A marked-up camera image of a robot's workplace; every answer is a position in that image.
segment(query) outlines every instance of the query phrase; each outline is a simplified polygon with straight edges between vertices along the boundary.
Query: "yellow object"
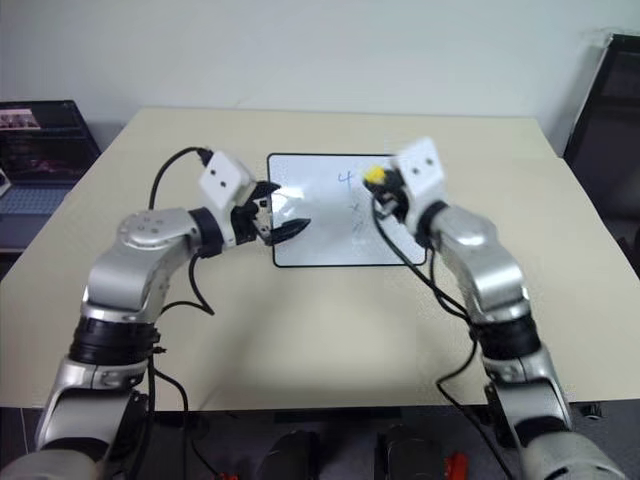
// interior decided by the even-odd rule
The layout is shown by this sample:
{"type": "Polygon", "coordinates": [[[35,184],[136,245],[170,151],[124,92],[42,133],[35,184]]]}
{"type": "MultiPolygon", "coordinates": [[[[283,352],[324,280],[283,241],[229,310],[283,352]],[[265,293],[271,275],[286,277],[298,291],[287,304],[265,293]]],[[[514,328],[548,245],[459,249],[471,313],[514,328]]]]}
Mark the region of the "yellow object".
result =
{"type": "Polygon", "coordinates": [[[384,168],[376,165],[374,167],[371,167],[371,169],[364,174],[364,179],[369,183],[383,185],[386,176],[387,174],[385,173],[384,168]]]}

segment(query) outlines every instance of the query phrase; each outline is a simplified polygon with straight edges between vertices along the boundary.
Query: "table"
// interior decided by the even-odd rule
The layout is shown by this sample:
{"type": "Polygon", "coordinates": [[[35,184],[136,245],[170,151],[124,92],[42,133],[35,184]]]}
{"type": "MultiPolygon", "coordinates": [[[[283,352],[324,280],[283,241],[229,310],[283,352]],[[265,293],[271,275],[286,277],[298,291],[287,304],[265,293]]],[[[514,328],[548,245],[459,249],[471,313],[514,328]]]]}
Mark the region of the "table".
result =
{"type": "MultiPolygon", "coordinates": [[[[264,178],[275,151],[390,153],[425,135],[450,199],[491,218],[521,262],[569,400],[639,397],[640,285],[535,120],[145,108],[0,285],[0,404],[46,401],[92,263],[118,222],[145,208],[156,170],[178,149],[228,151],[264,178]]],[[[157,207],[199,206],[201,171],[196,157],[172,166],[157,207]]],[[[279,269],[256,242],[199,263],[196,275],[216,315],[168,312],[158,322],[168,352],[157,360],[195,409],[441,404],[434,380],[470,347],[462,322],[403,267],[279,269]]],[[[183,298],[186,268],[169,301],[183,298]]],[[[476,361],[451,391],[483,402],[485,382],[476,361]]],[[[180,408],[163,382],[158,408],[180,408]]]]}

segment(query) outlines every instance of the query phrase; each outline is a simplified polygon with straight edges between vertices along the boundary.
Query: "laptop screen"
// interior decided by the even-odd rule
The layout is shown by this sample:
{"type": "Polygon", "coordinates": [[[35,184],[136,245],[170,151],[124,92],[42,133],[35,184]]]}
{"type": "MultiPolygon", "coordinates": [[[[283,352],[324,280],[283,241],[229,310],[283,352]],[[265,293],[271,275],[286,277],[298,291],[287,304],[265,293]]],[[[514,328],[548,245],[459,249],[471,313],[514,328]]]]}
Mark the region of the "laptop screen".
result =
{"type": "Polygon", "coordinates": [[[72,184],[99,155],[75,102],[0,103],[0,167],[11,183],[72,184]]]}

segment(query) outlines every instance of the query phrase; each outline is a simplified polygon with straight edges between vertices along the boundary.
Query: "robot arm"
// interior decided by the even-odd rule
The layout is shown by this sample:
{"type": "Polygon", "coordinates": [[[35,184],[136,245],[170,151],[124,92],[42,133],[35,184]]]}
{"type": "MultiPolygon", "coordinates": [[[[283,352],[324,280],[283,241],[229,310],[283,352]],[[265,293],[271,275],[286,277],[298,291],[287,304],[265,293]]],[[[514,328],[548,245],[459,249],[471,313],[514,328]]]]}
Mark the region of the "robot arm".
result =
{"type": "Polygon", "coordinates": [[[489,408],[499,433],[515,443],[525,477],[625,478],[590,440],[571,431],[568,404],[538,337],[522,270],[499,243],[495,225],[445,203],[433,142],[411,145],[391,166],[372,170],[365,185],[382,214],[394,215],[422,246],[433,246],[456,277],[472,334],[482,347],[489,408]]]}
{"type": "Polygon", "coordinates": [[[239,161],[215,153],[200,178],[204,208],[145,211],[126,218],[93,265],[81,317],[40,419],[36,448],[2,478],[100,476],[117,438],[135,439],[128,418],[144,415],[136,387],[160,335],[171,275],[257,237],[268,244],[301,232],[307,219],[270,228],[267,197],[279,185],[256,182],[239,161]]]}

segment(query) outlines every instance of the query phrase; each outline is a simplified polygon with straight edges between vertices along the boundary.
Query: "white wall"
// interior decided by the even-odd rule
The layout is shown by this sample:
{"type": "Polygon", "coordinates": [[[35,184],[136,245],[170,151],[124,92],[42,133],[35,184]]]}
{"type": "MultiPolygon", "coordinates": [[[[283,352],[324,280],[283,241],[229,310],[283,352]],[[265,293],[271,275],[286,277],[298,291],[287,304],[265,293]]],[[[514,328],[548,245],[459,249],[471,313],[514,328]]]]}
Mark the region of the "white wall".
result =
{"type": "Polygon", "coordinates": [[[533,115],[561,152],[638,0],[1,0],[3,99],[76,99],[105,145],[143,105],[533,115]]]}

